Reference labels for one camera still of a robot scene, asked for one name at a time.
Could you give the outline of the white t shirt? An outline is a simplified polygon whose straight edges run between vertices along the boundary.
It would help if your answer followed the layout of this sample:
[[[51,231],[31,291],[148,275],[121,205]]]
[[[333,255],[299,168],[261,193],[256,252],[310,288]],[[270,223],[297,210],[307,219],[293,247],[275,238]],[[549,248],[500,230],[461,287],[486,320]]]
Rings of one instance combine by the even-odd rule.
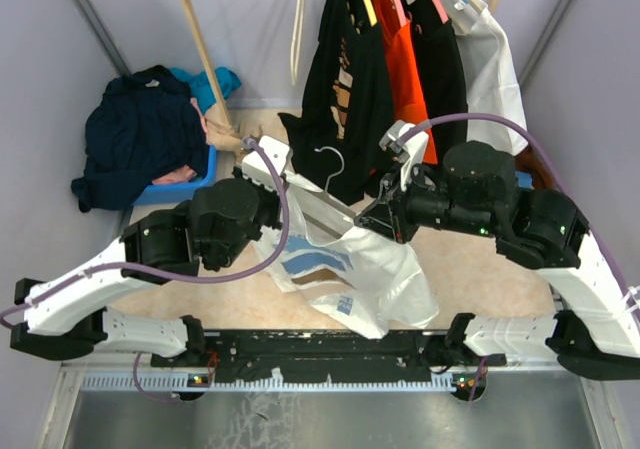
[[[439,304],[419,259],[354,223],[354,212],[300,175],[287,175],[289,233],[266,271],[279,289],[300,292],[315,310],[368,338],[393,321],[424,329]]]

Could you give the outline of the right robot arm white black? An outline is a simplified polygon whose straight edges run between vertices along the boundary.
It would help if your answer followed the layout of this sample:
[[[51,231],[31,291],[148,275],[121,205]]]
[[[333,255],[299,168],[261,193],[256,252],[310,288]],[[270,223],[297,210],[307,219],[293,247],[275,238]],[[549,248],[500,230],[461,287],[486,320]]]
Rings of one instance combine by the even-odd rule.
[[[638,379],[633,296],[615,295],[613,271],[577,205],[557,190],[519,187],[510,154],[471,141],[451,149],[440,171],[406,164],[382,178],[355,223],[399,244],[420,227],[490,238],[564,302],[551,316],[456,315],[446,341],[454,362],[504,355],[555,360],[592,380]]]

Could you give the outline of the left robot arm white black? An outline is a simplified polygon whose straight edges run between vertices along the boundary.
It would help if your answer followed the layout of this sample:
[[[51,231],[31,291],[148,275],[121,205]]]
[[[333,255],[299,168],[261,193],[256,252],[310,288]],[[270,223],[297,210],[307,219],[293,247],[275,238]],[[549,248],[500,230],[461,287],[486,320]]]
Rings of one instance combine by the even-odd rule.
[[[199,319],[159,320],[126,314],[111,302],[170,281],[231,282],[251,270],[221,276],[262,228],[287,231],[286,183],[242,175],[197,190],[173,209],[157,210],[127,227],[97,256],[54,281],[24,278],[15,287],[11,349],[49,361],[94,352],[152,354],[194,366],[208,353]]]

